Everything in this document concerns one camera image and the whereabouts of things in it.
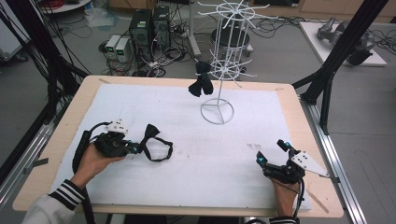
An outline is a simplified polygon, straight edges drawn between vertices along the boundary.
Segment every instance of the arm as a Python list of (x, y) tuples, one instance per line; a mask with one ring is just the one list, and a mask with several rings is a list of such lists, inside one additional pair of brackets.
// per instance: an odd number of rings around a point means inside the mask
[(38, 198), (26, 213), (22, 223), (70, 223), (76, 206), (84, 200), (82, 189), (111, 162), (123, 157), (106, 158), (90, 144), (82, 156), (78, 171), (70, 180), (50, 195)]
[(293, 217), (293, 203), (299, 191), (299, 184), (283, 184), (271, 179), (276, 196), (276, 210), (278, 217), (270, 218), (270, 223), (298, 223)]

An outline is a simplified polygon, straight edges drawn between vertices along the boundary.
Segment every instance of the black strap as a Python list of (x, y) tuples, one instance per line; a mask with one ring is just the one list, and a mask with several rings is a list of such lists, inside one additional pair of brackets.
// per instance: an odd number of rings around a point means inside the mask
[[(140, 142), (140, 148), (143, 149), (143, 151), (145, 152), (147, 158), (148, 158), (150, 161), (164, 161), (164, 160), (168, 160), (168, 159), (171, 158), (171, 156), (172, 156), (172, 152), (173, 152), (173, 143), (172, 143), (172, 142), (165, 141), (165, 140), (161, 139), (160, 137), (157, 137), (156, 135), (159, 134), (159, 133), (160, 133), (160, 131), (159, 131), (154, 125), (148, 124), (148, 127), (146, 128), (146, 131), (145, 131), (145, 137), (144, 137), (143, 140)], [(146, 143), (148, 142), (148, 140), (149, 140), (150, 138), (154, 138), (154, 139), (156, 139), (157, 141), (160, 141), (160, 142), (164, 143), (165, 145), (169, 146), (168, 155), (167, 155), (166, 157), (164, 157), (164, 158), (162, 158), (162, 159), (155, 159), (155, 160), (153, 160), (153, 159), (151, 158), (151, 155), (149, 154), (149, 149), (148, 149), (148, 147), (146, 146)]]

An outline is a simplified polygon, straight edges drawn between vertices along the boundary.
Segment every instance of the black bow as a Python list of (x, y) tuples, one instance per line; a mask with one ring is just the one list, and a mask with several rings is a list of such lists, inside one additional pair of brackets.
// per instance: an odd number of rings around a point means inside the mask
[(201, 90), (204, 90), (205, 95), (209, 95), (213, 93), (213, 84), (210, 81), (209, 75), (211, 65), (209, 63), (204, 63), (199, 61), (195, 64), (195, 70), (199, 75), (197, 80), (189, 86), (189, 92), (196, 96), (201, 96)]
[[(145, 151), (145, 154), (147, 156), (147, 158), (150, 161), (164, 161), (164, 160), (168, 160), (169, 158), (171, 158), (172, 156), (172, 152), (173, 152), (173, 143), (171, 142), (167, 142), (159, 137), (156, 137), (157, 134), (159, 134), (160, 131), (152, 124), (148, 124), (148, 127), (146, 128), (145, 131), (145, 137), (143, 138), (143, 140), (140, 142), (140, 148), (143, 149), (143, 151)], [(168, 155), (165, 158), (162, 159), (156, 159), (156, 160), (152, 160), (151, 159), (151, 155), (149, 154), (149, 149), (146, 146), (146, 143), (148, 142), (148, 140), (150, 138), (154, 138), (162, 143), (164, 143), (165, 145), (169, 146), (169, 150), (168, 150)]]

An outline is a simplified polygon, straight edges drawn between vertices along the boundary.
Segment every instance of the white board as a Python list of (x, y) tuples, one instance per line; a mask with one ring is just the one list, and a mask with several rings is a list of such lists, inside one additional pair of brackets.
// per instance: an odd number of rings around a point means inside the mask
[[(304, 32), (305, 37), (308, 39), (309, 44), (314, 49), (317, 56), (320, 58), (321, 62), (326, 61), (327, 57), (329, 57), (330, 52), (332, 51), (333, 45), (327, 39), (318, 39), (317, 33), (318, 29), (322, 27), (324, 23), (316, 23), (316, 22), (300, 22), (300, 26)], [(334, 31), (338, 24), (334, 24), (332, 26), (332, 30)], [(375, 50), (371, 49), (372, 56), (368, 57), (363, 63), (359, 66), (385, 66), (387, 63), (375, 52)], [(350, 65), (348, 62), (344, 62), (343, 65)]]
[[(290, 140), (277, 95), (222, 90), (221, 96), (235, 112), (229, 123), (216, 125), (200, 112), (201, 103), (213, 95), (196, 98), (187, 88), (102, 84), (64, 155), (52, 190), (73, 175), (71, 162), (82, 132), (103, 121), (123, 119), (129, 129), (125, 139), (140, 142), (150, 123), (161, 131), (159, 137), (174, 143), (173, 155), (156, 163), (142, 153), (110, 164), (87, 186), (92, 203), (275, 208), (272, 184), (256, 163), (256, 154), (261, 150), (278, 165), (287, 160), (276, 144), (278, 139)], [(99, 128), (93, 135), (104, 131)], [(153, 148), (154, 142), (148, 142), (148, 149)], [(151, 151), (151, 156), (166, 153), (163, 148)], [(310, 208), (306, 199), (302, 209)]]

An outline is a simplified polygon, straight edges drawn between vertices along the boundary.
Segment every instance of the striped cuff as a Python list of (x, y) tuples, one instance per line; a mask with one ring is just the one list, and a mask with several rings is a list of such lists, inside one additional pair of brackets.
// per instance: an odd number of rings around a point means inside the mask
[(74, 210), (85, 197), (81, 189), (79, 189), (70, 180), (65, 180), (62, 185), (53, 191), (49, 196), (64, 204), (68, 209)]
[(293, 217), (273, 217), (270, 218), (271, 224), (296, 224), (297, 222)]

